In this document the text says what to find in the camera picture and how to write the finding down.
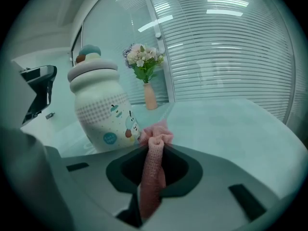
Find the pastel artificial flower bouquet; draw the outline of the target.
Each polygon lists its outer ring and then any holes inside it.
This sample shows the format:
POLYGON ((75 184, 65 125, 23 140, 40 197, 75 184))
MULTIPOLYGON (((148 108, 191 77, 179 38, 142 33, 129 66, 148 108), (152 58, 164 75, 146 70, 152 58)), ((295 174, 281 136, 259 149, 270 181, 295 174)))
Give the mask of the pastel artificial flower bouquet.
POLYGON ((164 54, 155 47, 144 44, 131 44, 122 52, 125 64, 132 69, 136 78, 144 84, 156 76, 154 70, 164 62, 164 54))

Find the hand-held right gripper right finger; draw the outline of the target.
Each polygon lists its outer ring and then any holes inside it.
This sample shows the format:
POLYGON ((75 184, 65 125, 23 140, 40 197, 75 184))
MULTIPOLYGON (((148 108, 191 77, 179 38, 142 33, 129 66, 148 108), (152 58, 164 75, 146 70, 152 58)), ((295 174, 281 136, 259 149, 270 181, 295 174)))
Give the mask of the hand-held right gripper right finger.
POLYGON ((173 149, 197 160, 203 175, 185 196, 163 198, 142 231, 234 231, 248 225, 249 217, 229 190, 233 185, 243 185, 266 210, 278 203, 269 187, 233 162, 178 145, 173 149))

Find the white pink kettle jar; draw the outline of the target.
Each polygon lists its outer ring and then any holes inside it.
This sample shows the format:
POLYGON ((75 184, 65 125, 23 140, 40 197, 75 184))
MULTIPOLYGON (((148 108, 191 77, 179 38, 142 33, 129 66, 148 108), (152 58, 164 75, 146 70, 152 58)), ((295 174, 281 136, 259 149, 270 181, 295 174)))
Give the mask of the white pink kettle jar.
POLYGON ((77 118, 98 152, 139 144, 140 127, 119 77, 117 65, 94 45, 81 48, 67 75, 77 118))

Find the light blue floral tablecloth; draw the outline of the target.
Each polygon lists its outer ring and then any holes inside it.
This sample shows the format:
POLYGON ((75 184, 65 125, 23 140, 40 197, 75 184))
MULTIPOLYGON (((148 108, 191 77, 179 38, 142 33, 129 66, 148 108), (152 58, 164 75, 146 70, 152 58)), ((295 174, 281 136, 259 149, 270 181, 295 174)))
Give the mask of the light blue floral tablecloth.
POLYGON ((165 120, 173 144, 235 163, 308 164, 298 137, 265 109, 248 100, 166 103, 148 111, 133 106, 141 128, 165 120))

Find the pink ribbed vase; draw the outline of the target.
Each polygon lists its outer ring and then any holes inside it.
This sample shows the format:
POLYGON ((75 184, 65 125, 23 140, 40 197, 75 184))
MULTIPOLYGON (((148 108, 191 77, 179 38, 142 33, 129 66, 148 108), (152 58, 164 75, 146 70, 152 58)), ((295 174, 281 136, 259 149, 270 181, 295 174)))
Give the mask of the pink ribbed vase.
POLYGON ((151 84, 146 83, 143 86, 144 86, 144 99, 145 99, 146 108, 148 110, 156 109, 158 105, 157 105, 155 93, 154 93, 154 90, 151 84))

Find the pink knitted cloth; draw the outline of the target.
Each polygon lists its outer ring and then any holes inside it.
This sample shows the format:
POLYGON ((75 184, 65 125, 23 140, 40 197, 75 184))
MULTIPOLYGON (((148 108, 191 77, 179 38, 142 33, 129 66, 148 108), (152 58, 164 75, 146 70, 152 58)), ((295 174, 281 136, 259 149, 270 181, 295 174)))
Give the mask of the pink knitted cloth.
POLYGON ((166 143, 172 143, 173 137, 165 120, 141 132, 140 144, 148 146, 140 185, 139 210, 143 221, 147 220, 160 205, 159 194, 166 187, 166 177, 162 168, 163 150, 166 143))

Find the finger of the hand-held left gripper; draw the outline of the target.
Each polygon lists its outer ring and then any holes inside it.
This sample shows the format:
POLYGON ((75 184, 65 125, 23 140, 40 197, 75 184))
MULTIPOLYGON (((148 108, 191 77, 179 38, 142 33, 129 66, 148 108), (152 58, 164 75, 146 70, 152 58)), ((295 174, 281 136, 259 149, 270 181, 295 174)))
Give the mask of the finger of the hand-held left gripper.
POLYGON ((22 68, 12 61, 14 82, 11 90, 12 122, 22 127, 36 118, 51 104, 53 82, 57 67, 43 65, 22 68))

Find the glass partition with blinds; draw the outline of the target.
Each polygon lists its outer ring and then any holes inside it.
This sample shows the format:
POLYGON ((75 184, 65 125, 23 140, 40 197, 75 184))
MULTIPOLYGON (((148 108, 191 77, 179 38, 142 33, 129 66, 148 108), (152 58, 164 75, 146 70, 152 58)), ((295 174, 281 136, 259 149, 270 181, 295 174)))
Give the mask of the glass partition with blinds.
POLYGON ((98 0, 82 42, 118 65, 133 104, 144 103, 143 82, 123 52, 139 43, 165 57, 151 81, 160 103, 243 98, 282 122, 289 118, 294 59, 271 0, 98 0))

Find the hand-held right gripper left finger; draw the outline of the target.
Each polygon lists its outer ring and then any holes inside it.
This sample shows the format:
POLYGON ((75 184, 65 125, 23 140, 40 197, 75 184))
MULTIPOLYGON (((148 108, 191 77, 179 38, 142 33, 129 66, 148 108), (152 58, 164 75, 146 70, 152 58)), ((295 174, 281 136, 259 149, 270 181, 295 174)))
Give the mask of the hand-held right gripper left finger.
POLYGON ((46 148, 54 181, 73 222, 72 231, 142 231, 117 218, 129 209, 133 195, 119 192, 106 175, 109 163, 132 151, 130 147, 61 158, 57 149, 46 148))

